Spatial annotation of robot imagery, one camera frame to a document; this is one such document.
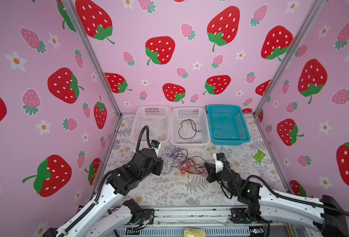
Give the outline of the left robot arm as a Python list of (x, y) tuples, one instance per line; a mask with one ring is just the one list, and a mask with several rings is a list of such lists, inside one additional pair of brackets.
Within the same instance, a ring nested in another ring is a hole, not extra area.
[(122, 225), (139, 221), (142, 209), (132, 199), (124, 202), (112, 215), (104, 217), (104, 214), (146, 177), (161, 175), (164, 161), (158, 156), (160, 142), (147, 138), (148, 147), (141, 149), (144, 134), (149, 135), (147, 125), (139, 134), (133, 158), (107, 172), (96, 195), (64, 225), (48, 229), (45, 237), (102, 237)]

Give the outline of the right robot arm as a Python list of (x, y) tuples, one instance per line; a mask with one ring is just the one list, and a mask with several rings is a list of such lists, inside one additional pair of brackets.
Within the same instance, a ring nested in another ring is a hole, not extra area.
[(204, 164), (207, 181), (217, 182), (228, 199), (236, 198), (247, 206), (233, 214), (232, 222), (269, 224), (279, 221), (320, 232), (323, 237), (349, 236), (349, 212), (344, 211), (333, 197), (301, 197), (275, 191), (257, 175), (241, 178), (232, 170), (223, 153), (213, 157), (213, 163)]

